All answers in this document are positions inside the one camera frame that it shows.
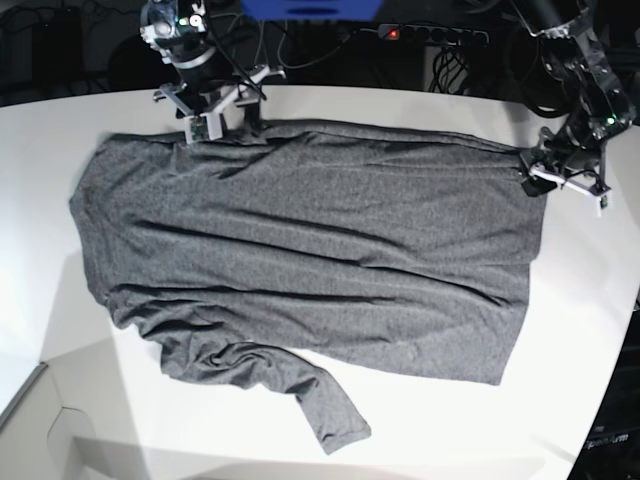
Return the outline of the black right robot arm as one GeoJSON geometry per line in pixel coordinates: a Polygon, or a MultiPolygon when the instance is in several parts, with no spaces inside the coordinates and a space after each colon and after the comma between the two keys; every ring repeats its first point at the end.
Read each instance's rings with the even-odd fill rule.
{"type": "Polygon", "coordinates": [[[285,78],[281,67],[256,61],[242,66],[232,50],[247,39],[238,27],[218,34],[213,25],[214,1],[148,1],[140,13],[140,36],[178,75],[165,83],[153,100],[169,100],[183,121],[189,144],[216,141],[227,133],[225,112],[231,107],[244,115],[244,127],[253,134],[263,130],[263,83],[285,78]]]}

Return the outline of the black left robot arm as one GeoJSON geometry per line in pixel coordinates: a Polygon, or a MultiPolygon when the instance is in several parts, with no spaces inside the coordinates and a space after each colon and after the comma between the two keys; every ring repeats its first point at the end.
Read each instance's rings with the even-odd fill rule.
{"type": "Polygon", "coordinates": [[[568,188],[593,199],[597,213],[611,204],[606,145],[626,132],[636,109],[594,31],[590,1],[514,1],[522,26],[543,46],[547,73],[577,98],[557,132],[544,127],[520,153],[522,186],[530,197],[568,188]]]}

